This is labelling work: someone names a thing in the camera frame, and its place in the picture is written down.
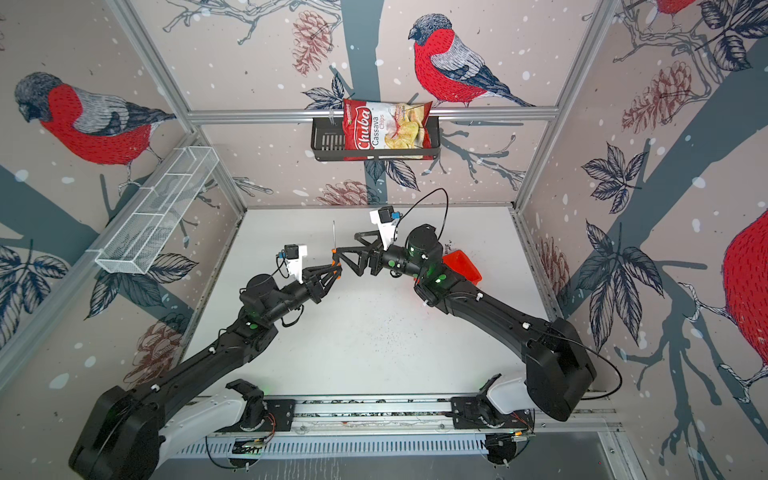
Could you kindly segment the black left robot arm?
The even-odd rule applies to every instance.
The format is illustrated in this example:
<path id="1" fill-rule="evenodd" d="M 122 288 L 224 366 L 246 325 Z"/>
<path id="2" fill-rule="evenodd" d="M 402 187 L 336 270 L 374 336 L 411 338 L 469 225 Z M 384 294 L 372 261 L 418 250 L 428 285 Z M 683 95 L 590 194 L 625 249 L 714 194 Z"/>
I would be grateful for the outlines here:
<path id="1" fill-rule="evenodd" d="M 168 458 L 202 437 L 238 423 L 257 425 L 262 391 L 235 380 L 213 399 L 196 397 L 230 372 L 261 355 L 278 333 L 276 321 L 307 301 L 321 302 L 342 267 L 306 267 L 279 287 L 270 274 L 253 277 L 239 291 L 236 320 L 207 347 L 168 372 L 130 390 L 113 387 L 96 401 L 69 457 L 84 479 L 148 479 Z"/>

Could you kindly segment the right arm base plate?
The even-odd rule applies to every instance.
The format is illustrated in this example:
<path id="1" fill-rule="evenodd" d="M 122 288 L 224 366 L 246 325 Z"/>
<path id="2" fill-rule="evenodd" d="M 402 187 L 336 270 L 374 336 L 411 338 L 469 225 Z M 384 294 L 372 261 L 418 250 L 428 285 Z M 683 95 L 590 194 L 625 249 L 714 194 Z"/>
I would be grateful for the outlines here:
<path id="1" fill-rule="evenodd" d="M 456 430 L 469 429 L 520 429 L 533 432 L 535 410 L 523 408 L 511 410 L 509 400 L 525 392 L 522 378 L 504 377 L 501 373 L 488 379 L 479 391 L 470 396 L 455 396 L 449 400 L 446 414 Z"/>

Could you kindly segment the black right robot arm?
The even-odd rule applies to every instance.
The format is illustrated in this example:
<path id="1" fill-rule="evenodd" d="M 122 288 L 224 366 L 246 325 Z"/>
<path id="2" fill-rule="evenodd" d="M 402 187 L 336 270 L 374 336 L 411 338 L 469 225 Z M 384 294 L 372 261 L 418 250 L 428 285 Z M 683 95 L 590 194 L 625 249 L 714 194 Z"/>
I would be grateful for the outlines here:
<path id="1" fill-rule="evenodd" d="M 549 417 L 566 421 L 597 377 L 575 328 L 517 310 L 483 292 L 443 259 L 435 227 L 423 224 L 403 246 L 384 246 L 377 231 L 358 232 L 357 246 L 338 247 L 333 259 L 356 275 L 388 269 L 414 279 L 414 291 L 429 307 L 468 321 L 515 353 L 525 364 L 527 394 Z"/>

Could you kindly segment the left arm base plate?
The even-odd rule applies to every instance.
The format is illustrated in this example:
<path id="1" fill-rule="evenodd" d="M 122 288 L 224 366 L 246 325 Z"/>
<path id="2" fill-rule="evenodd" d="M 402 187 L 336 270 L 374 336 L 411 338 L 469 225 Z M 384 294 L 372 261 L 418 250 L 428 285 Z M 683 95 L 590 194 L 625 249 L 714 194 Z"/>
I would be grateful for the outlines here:
<path id="1" fill-rule="evenodd" d="M 242 379 L 226 385 L 228 392 L 245 401 L 244 411 L 227 432 L 288 432 L 291 430 L 297 401 L 291 398 L 267 397 L 258 386 Z"/>

